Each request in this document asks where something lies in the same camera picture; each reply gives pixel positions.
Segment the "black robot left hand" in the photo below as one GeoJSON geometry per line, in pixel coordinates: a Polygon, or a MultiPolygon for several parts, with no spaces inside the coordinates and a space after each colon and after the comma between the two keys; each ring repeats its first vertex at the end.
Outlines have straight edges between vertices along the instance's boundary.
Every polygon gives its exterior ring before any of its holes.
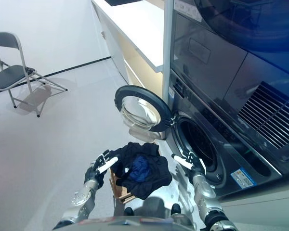
{"type": "Polygon", "coordinates": [[[112,154],[109,150],[105,150],[92,163],[93,171],[97,174],[102,174],[111,168],[119,160],[119,155],[112,154]]]}

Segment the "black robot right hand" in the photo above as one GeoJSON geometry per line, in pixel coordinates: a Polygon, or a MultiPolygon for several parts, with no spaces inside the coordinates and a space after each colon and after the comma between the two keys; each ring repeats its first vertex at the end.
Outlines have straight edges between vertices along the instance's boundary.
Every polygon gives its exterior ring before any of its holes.
{"type": "Polygon", "coordinates": [[[183,157],[172,154],[171,157],[181,166],[189,169],[194,173],[206,175],[207,169],[203,160],[197,157],[193,152],[185,152],[183,157]]]}

